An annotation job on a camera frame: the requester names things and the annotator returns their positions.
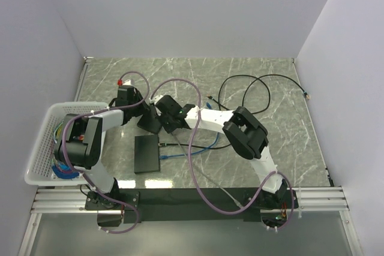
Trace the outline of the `dark grey network switch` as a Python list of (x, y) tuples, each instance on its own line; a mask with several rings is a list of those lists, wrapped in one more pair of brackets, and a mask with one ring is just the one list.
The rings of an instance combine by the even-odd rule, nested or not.
[(134, 138), (134, 173), (145, 174), (160, 171), (158, 135), (140, 135)]

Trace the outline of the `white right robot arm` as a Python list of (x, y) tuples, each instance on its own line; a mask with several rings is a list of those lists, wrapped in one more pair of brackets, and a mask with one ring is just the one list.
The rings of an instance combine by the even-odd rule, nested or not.
[(221, 111), (204, 109), (194, 104), (180, 106), (171, 96), (159, 95), (151, 100), (156, 108), (160, 124), (169, 134), (176, 129), (205, 129), (226, 136), (233, 150), (250, 161), (260, 181), (271, 177), (263, 185), (264, 201), (270, 207), (278, 207), (285, 200), (282, 190), (287, 186), (277, 173), (268, 141), (267, 129), (245, 107)]

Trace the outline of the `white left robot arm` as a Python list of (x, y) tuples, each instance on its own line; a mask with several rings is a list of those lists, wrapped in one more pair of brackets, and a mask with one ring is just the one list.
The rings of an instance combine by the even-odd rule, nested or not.
[(142, 94), (133, 85), (121, 85), (114, 103), (96, 115), (65, 115), (62, 127), (66, 130), (59, 133), (54, 146), (55, 159), (82, 174), (92, 189), (99, 190), (99, 201), (107, 209), (116, 208), (121, 195), (117, 180), (101, 163), (103, 136), (106, 131), (149, 111)]

